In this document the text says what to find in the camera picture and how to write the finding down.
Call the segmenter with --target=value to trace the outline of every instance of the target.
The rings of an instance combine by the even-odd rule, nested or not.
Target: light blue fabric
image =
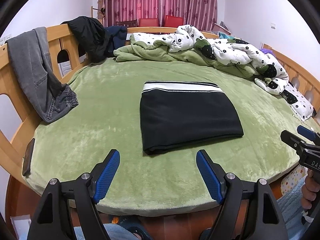
[[[138,238],[128,230],[117,224],[104,224],[111,240],[137,240]],[[75,233],[78,240],[85,240],[81,227],[75,227]]]
[[[230,35],[227,35],[227,34],[221,33],[221,32],[219,32],[219,38],[220,39],[234,39],[233,36],[230,36]]]
[[[302,198],[301,188],[304,185],[305,178],[300,179],[291,191],[278,199],[278,205],[288,230],[289,240],[299,240],[307,229],[301,223],[303,208],[300,204],[300,199]]]

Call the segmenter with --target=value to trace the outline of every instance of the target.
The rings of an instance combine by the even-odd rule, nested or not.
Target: green blanket
[[[130,39],[130,45],[120,47],[114,51],[117,62],[135,60],[155,60],[162,62],[184,61],[199,66],[214,67],[223,72],[245,79],[254,79],[254,77],[258,75],[258,72],[250,63],[247,65],[233,63],[223,65],[217,60],[211,60],[204,57],[200,52],[197,52],[196,49],[170,53],[168,51],[168,46],[164,45],[161,41],[155,41],[153,44],[148,45],[143,41],[135,41],[133,35],[131,35]]]
[[[162,155],[142,151],[139,104],[145,81],[214,82],[234,104],[244,136],[184,147]],[[97,208],[109,214],[160,216],[215,206],[196,166],[205,149],[214,162],[239,178],[276,179],[298,161],[280,133],[301,121],[281,97],[254,82],[192,63],[108,59],[79,70],[70,81],[79,106],[35,132],[27,182],[42,193],[51,178],[76,179],[104,160],[110,149],[121,161],[105,199]],[[319,130],[313,119],[305,122]]]

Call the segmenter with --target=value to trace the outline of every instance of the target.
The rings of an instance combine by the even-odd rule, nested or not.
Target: purple fluffy object
[[[264,54],[270,53],[271,55],[276,57],[276,55],[273,53],[271,49],[260,49],[260,51],[263,52]]]

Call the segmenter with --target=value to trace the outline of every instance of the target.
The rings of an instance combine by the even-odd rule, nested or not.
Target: finger
[[[308,176],[309,176],[310,178],[313,176],[313,173],[314,173],[313,170],[308,169]]]
[[[306,200],[305,198],[301,198],[300,202],[301,202],[301,206],[304,209],[310,209],[312,207],[312,204],[308,200]]]
[[[310,200],[310,201],[314,201],[316,199],[316,193],[311,192],[307,189],[306,185],[302,186],[302,195],[305,199]]]
[[[316,183],[313,178],[306,177],[305,183],[307,189],[312,192],[318,192],[320,190],[320,185]]]

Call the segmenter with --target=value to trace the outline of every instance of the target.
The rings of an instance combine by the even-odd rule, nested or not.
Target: blue gripper pad
[[[221,205],[224,200],[221,194],[221,184],[201,151],[197,152],[196,163],[211,198],[216,200],[219,205]]]
[[[100,200],[105,198],[108,192],[108,189],[110,187],[110,184],[113,180],[113,177],[115,176],[116,171],[119,167],[119,164],[120,164],[120,153],[116,150],[97,180],[96,192],[92,198],[95,204],[98,204]]]
[[[310,141],[316,140],[316,134],[313,131],[309,130],[308,128],[305,128],[302,125],[298,126],[297,132],[298,132],[298,134],[302,135],[303,137],[309,139]]]

